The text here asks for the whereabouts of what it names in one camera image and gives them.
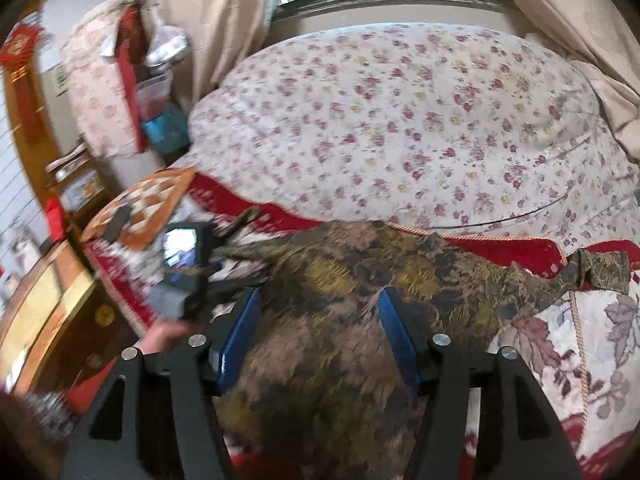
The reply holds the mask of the person's left hand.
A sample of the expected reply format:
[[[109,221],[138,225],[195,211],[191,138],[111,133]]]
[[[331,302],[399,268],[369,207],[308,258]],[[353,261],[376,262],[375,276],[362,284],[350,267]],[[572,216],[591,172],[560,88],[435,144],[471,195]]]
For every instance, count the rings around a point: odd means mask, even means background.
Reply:
[[[188,321],[163,320],[159,318],[134,346],[143,354],[168,351],[184,337],[190,337],[198,328]]]

